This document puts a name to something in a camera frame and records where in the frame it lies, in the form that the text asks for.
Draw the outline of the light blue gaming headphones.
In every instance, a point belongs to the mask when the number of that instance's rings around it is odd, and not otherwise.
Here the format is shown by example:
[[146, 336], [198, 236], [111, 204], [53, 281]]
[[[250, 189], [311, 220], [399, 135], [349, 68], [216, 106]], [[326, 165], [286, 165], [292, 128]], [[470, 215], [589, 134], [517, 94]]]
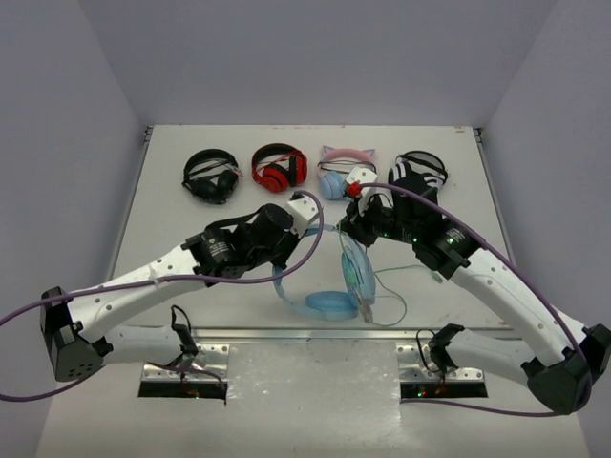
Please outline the light blue gaming headphones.
[[282, 280], [277, 279], [273, 281], [276, 294], [295, 312], [315, 321], [346, 322], [361, 315], [365, 323], [373, 323], [376, 278], [365, 248], [346, 232], [330, 225], [325, 226], [325, 231], [339, 233], [346, 291], [317, 291], [298, 302], [286, 294]]

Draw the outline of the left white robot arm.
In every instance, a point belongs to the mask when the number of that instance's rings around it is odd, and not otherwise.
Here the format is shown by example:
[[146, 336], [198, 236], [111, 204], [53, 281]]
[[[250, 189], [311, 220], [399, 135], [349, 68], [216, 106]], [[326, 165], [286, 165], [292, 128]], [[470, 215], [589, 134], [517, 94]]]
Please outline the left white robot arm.
[[318, 215], [312, 198], [266, 204], [250, 215], [211, 223], [167, 254], [96, 287], [46, 291], [41, 331], [53, 376], [67, 383], [106, 364], [190, 365], [200, 351], [189, 324], [141, 327], [128, 321], [177, 296], [234, 283], [263, 264], [285, 268]]

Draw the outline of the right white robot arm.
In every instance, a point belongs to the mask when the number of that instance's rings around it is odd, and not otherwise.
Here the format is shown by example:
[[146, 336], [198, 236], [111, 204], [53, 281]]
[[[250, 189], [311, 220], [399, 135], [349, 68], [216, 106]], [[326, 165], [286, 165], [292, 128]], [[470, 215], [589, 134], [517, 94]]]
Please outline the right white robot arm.
[[376, 190], [349, 186], [340, 228], [366, 246], [380, 237], [409, 244], [421, 264], [471, 293], [519, 336], [502, 341], [449, 323], [429, 339], [428, 362], [442, 376], [467, 366], [524, 385], [545, 406], [545, 417], [584, 408], [610, 359], [609, 328], [559, 311], [474, 229], [432, 201], [394, 187], [415, 210], [402, 221]]

